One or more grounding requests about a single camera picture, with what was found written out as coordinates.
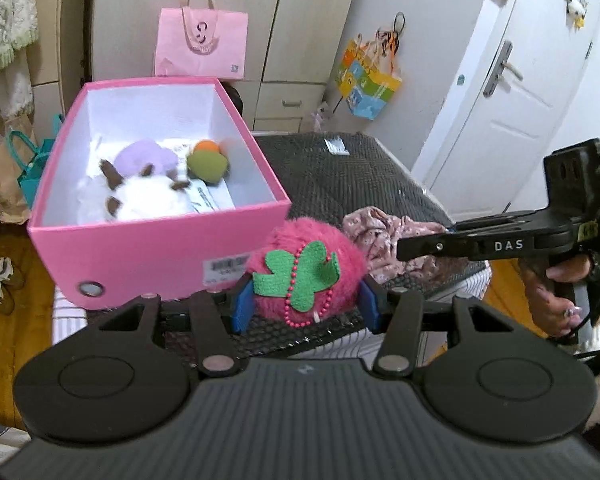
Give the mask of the pink floral scrunchie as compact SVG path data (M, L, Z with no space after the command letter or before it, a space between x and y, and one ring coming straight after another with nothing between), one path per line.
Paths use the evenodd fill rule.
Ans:
M437 222L415 221L409 216L386 214L377 207L363 207L343 218L342 230L362 252L368 273L379 284L399 276L409 276L425 284L442 284L463 273L469 264L467 259L434 256L398 260L398 240L445 233L445 227Z

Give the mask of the pink strawberry plush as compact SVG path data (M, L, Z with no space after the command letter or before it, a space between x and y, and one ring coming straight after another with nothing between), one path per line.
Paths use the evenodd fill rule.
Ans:
M303 328L355 307L362 252L337 228L309 217L275 229L247 261L254 313Z

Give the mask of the green plush ball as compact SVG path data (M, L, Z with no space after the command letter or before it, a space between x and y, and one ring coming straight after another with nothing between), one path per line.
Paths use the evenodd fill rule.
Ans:
M187 172L192 178L217 185L228 170L228 159L215 151L198 150L186 157Z

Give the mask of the orange ball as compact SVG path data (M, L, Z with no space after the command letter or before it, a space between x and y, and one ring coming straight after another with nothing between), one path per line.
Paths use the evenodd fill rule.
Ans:
M194 146L194 151L208 151L213 153L219 153L221 149L219 144L215 143L214 141L202 140Z

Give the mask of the white panda plush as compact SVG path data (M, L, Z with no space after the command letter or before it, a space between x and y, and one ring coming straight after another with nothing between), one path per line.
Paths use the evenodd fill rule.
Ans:
M189 180L155 174L151 165L124 178L106 159L99 169L99 176L85 178L78 186L77 224L159 220L193 213L185 193Z

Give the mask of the purple plush toy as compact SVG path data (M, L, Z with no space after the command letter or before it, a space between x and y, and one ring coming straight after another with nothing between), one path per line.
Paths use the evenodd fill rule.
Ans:
M124 178L140 174L148 165L155 174L173 174L178 168L178 155L149 139L133 142L114 158L114 168Z

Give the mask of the large blue tissue pack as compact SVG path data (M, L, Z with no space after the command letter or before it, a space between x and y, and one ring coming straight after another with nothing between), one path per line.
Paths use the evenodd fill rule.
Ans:
M197 214L235 208L224 181L221 181L219 185L211 185L203 180L193 179L189 181L185 193L190 203L190 210Z

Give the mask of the white door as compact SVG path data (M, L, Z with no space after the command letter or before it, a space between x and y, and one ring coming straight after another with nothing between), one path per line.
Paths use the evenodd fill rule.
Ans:
M453 220L514 200L576 92L599 17L600 0L515 0L478 96L427 177Z

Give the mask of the black dotted table mat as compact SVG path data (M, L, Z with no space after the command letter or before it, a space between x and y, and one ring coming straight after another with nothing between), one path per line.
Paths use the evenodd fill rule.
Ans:
M312 217L341 226L346 214L365 206L416 221L450 226L439 201L377 140L362 133L287 133L257 142L290 200L290 218ZM238 356L362 358L373 361L382 338L350 311L295 332L260 316L233 342Z

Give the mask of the pink cardboard box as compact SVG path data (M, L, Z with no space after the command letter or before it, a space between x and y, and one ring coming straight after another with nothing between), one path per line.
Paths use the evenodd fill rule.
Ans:
M80 91L28 229L64 296L98 310L233 283L289 208L218 80L119 79Z

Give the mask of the colourful hanging gift bag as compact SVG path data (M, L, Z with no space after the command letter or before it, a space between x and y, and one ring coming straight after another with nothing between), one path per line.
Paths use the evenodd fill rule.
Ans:
M378 28L373 38L358 34L347 43L335 81L355 117L375 120L402 86L398 53L405 24L404 13L398 12L392 25Z

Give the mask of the black suitcase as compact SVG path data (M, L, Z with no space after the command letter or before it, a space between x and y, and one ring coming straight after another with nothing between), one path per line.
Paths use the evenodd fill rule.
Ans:
M244 116L244 101L242 100L239 91L228 81L222 81L221 84L238 111L238 114Z

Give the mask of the brown paper bag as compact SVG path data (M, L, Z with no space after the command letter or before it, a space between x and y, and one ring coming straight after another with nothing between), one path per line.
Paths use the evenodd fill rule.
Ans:
M21 115L6 122L2 132L6 136L6 133L12 130L21 131L35 146L38 146L27 115ZM0 144L0 221L23 224L30 217L30 209L17 182L22 170L12 158L5 142L2 141ZM14 144L20 159L23 162L30 162L33 156L30 148L20 139L12 141L12 144Z

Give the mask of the teal gift bag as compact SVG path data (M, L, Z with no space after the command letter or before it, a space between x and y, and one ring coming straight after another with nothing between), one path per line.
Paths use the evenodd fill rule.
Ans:
M38 185L40 184L46 162L50 158L56 136L58 135L61 126L64 124L64 121L65 116L63 114L57 114L53 117L52 137L50 139L45 139L38 148L19 130L10 129L6 134L5 141L9 155L12 156L12 159L21 169L21 174L17 178L17 182L30 209L33 208L36 191L38 190ZM14 139L19 139L31 152L32 158L30 162L24 162L16 153Z

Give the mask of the beige wardrobe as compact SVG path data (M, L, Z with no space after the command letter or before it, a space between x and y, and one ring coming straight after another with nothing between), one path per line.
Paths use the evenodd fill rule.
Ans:
M242 98L242 116L256 131L291 131L324 102L352 0L91 0L90 75L95 80L158 73L155 55L175 18L174 46L195 60L218 53L228 37L217 18L248 18L228 79Z

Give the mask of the pink paper shopping bag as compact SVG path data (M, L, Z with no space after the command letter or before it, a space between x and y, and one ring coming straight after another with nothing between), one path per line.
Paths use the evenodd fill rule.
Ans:
M154 74L241 80L245 76L248 15L190 4L163 8L159 16Z

